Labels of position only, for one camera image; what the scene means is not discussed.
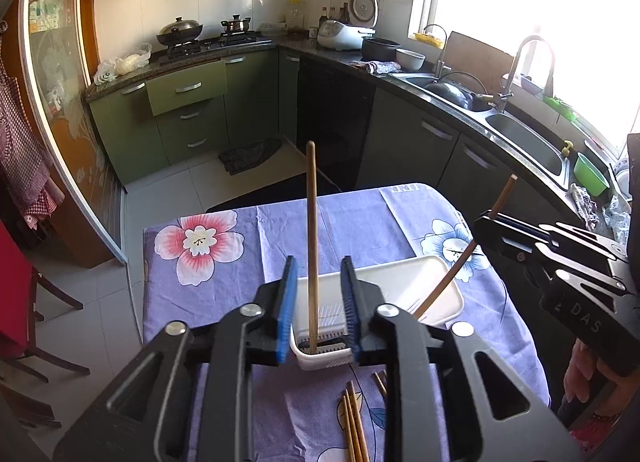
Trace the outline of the brown wooden chopstick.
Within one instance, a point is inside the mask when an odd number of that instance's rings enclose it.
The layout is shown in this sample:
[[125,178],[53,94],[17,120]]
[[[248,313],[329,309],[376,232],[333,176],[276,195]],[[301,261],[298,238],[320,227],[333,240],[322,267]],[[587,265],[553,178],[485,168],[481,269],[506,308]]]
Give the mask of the brown wooden chopstick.
[[386,386],[382,378],[380,377],[380,374],[378,372],[373,372],[372,378],[375,380],[375,384],[376,386],[378,386],[378,390],[380,391],[381,396],[383,397],[383,399],[386,400],[386,397],[387,397]]
[[345,393],[342,398],[342,404],[344,408],[344,422],[345,422],[345,437],[347,442],[347,451],[348,451],[348,460],[349,462],[356,462],[356,450],[354,444],[354,434],[352,434],[352,420],[350,419],[350,405],[348,401],[348,397]]
[[352,381],[347,383],[347,393],[350,404],[350,413],[352,414],[352,422],[355,424],[354,429],[357,437],[357,447],[359,448],[359,461],[369,462],[370,458],[366,435],[364,434],[362,419],[360,416],[360,408],[356,396],[355,385]]
[[[495,200],[494,205],[489,211],[490,218],[495,218],[498,215],[503,205],[506,203],[506,200],[508,200],[508,197],[510,196],[517,181],[518,176],[511,174],[509,179],[506,181],[506,184],[502,188],[497,200]],[[456,274],[464,267],[468,259],[474,253],[476,247],[477,243],[474,239],[472,239],[463,250],[461,255],[458,257],[456,262],[442,277],[442,280],[439,281],[439,284],[435,286],[435,289],[427,295],[427,298],[421,303],[418,309],[413,312],[413,315],[417,319],[423,316],[433,306],[436,300],[440,297],[440,294],[442,294],[442,292],[446,290],[446,287],[450,285],[451,281],[456,278]]]
[[313,141],[306,144],[307,162],[307,274],[308,274],[308,320],[309,351],[318,350],[318,222],[317,222],[317,167],[316,146]]

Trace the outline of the white plastic utensil holder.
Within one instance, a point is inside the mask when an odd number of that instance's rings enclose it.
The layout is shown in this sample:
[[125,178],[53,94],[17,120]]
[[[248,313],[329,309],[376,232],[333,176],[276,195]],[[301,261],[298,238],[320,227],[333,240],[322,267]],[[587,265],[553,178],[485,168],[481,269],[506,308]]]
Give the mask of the white plastic utensil holder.
[[[418,310],[447,271],[446,263],[439,257],[421,256],[357,268],[355,274],[363,286],[377,286],[381,290],[372,303],[375,315],[395,317],[401,310],[409,314]],[[463,307],[461,290],[456,282],[450,282],[419,321],[427,326],[441,326],[457,318]],[[352,362],[339,272],[319,277],[318,347],[314,354],[309,350],[309,339],[308,280],[300,278],[290,334],[290,347],[299,367],[313,371]]]

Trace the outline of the green plastic basin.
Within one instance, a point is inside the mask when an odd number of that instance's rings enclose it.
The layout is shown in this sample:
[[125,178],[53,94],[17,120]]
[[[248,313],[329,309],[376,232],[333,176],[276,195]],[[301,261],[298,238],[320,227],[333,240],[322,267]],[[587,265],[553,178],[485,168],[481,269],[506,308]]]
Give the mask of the green plastic basin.
[[578,184],[584,187],[590,196],[594,198],[610,188],[608,180],[582,152],[577,153],[574,176]]

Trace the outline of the purple floral tablecloth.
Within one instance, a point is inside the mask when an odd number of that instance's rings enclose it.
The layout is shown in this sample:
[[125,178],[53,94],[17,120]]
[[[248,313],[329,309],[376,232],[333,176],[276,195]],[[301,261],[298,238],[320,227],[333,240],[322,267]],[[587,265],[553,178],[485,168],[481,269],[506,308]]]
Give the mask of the purple floral tablecloth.
[[[456,262],[471,241],[457,209],[434,188],[400,185],[322,196],[318,201],[319,270],[343,257],[369,267],[435,256]],[[258,286],[281,277],[285,260],[307,261],[306,204],[294,200],[181,217],[145,231],[143,336],[169,321],[202,326],[249,302]],[[461,319],[495,349],[542,400],[550,398],[532,334],[482,251],[456,277]],[[295,358],[253,370],[253,442],[258,461],[344,461],[342,398],[356,390],[370,457],[382,460],[386,417],[372,369],[344,364],[304,371]]]

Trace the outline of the wooden cutting board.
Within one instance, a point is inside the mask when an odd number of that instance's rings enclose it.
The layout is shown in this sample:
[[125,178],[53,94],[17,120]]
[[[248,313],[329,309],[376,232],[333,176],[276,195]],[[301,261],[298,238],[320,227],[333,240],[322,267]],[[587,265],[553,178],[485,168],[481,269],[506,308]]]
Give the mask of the wooden cutting board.
[[473,37],[452,31],[447,40],[444,63],[453,71],[478,78],[490,94],[500,92],[502,78],[509,73],[513,57]]

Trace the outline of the white ceramic bowl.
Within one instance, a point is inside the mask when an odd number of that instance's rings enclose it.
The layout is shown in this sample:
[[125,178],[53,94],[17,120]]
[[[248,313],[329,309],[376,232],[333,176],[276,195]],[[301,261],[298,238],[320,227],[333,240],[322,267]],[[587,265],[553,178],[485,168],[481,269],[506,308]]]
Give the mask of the white ceramic bowl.
[[413,52],[409,49],[396,49],[396,62],[401,69],[408,72],[418,72],[425,62],[425,56],[420,52]]

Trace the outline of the green lower cabinets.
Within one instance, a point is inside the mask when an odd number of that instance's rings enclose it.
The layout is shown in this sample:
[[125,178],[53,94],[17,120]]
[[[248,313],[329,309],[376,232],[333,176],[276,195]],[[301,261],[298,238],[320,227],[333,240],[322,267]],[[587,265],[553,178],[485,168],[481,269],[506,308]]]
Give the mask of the green lower cabinets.
[[123,185],[209,151],[281,133],[277,48],[252,49],[143,74],[88,104]]

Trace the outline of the black inner pot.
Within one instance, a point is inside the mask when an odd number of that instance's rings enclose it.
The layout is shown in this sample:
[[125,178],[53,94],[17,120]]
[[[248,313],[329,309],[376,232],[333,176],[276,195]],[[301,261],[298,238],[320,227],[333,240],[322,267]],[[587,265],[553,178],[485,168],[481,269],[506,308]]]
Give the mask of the black inner pot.
[[367,37],[362,40],[361,59],[363,61],[394,61],[399,43],[386,38]]

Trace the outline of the red chair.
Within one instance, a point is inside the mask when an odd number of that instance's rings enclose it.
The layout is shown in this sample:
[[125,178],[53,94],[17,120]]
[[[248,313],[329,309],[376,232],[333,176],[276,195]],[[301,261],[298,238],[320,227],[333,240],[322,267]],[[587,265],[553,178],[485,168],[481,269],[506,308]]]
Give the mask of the red chair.
[[36,324],[43,322],[43,315],[36,309],[40,286],[73,310],[84,309],[84,304],[32,266],[6,227],[1,226],[1,361],[44,384],[49,379],[23,364],[23,359],[35,357],[75,374],[89,375],[89,368],[50,354],[37,345]]

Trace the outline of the white rice cooker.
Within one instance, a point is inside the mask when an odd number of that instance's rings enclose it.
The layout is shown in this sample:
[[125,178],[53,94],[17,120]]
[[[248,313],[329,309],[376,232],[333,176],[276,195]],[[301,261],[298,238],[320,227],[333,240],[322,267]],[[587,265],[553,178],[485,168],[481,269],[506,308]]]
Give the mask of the white rice cooker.
[[332,50],[360,50],[362,42],[375,34],[378,0],[349,0],[346,21],[329,19],[319,26],[317,43]]

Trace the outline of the gas stove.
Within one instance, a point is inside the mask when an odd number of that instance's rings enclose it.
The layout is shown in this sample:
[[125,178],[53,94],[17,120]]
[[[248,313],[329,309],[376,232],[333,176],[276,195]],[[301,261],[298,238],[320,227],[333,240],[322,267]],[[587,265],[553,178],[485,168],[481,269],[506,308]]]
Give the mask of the gas stove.
[[258,31],[222,34],[221,36],[206,38],[205,40],[192,40],[192,42],[170,46],[163,55],[160,55],[160,61],[179,60],[232,46],[243,47],[247,45],[271,43],[272,40],[270,40],[270,38],[262,36]]

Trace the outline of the small steel pot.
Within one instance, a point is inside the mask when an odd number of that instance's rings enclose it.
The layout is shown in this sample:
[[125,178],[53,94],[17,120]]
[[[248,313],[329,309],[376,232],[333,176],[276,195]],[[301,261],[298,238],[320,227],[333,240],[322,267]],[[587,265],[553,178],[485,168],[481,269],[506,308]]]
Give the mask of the small steel pot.
[[250,30],[250,17],[242,18],[234,14],[230,20],[222,20],[220,25],[224,29],[224,35],[245,34]]

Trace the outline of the purple checked apron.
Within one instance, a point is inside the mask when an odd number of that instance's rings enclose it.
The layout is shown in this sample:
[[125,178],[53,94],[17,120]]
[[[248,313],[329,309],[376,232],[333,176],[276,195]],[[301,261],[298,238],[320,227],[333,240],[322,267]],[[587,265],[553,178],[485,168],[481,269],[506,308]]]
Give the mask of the purple checked apron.
[[31,230],[37,230],[65,200],[51,166],[50,153],[36,139],[27,118],[20,83],[1,61],[1,173]]

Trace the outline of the black wok with lid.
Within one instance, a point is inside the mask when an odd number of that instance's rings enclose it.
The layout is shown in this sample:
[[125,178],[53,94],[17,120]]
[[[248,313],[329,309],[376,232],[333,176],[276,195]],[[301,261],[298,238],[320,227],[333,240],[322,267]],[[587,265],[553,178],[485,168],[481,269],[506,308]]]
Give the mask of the black wok with lid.
[[192,19],[175,18],[175,21],[164,26],[156,39],[161,45],[174,47],[197,40],[201,35],[203,25]]

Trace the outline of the white plastic bag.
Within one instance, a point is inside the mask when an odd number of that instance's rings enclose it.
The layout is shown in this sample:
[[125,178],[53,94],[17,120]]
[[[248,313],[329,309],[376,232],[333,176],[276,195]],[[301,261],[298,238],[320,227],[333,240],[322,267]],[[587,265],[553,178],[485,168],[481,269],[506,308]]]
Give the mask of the white plastic bag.
[[100,86],[111,83],[131,72],[147,66],[151,60],[152,45],[141,43],[131,54],[125,57],[109,58],[99,63],[93,75],[93,84]]

